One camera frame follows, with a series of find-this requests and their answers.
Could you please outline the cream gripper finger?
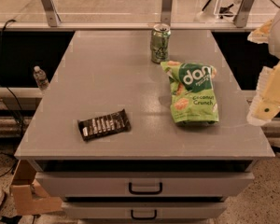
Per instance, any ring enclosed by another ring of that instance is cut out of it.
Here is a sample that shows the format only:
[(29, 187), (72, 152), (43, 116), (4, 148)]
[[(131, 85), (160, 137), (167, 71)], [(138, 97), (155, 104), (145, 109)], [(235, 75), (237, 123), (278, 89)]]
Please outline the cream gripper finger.
[(268, 20), (265, 23), (263, 23), (259, 28), (252, 31), (248, 35), (247, 40), (256, 44), (267, 44), (272, 23), (272, 20)]
[(280, 62), (273, 68), (264, 66), (259, 73), (256, 95), (246, 117), (249, 124), (262, 126), (280, 112)]

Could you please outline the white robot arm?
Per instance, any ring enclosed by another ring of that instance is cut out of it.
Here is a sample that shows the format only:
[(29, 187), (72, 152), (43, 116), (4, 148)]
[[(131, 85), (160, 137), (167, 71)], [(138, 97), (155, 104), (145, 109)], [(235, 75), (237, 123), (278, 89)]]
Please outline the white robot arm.
[(280, 112), (280, 10), (248, 36), (253, 43), (268, 45), (269, 53), (279, 59), (273, 68), (264, 66), (259, 73), (256, 95), (246, 117), (251, 125), (262, 126)]

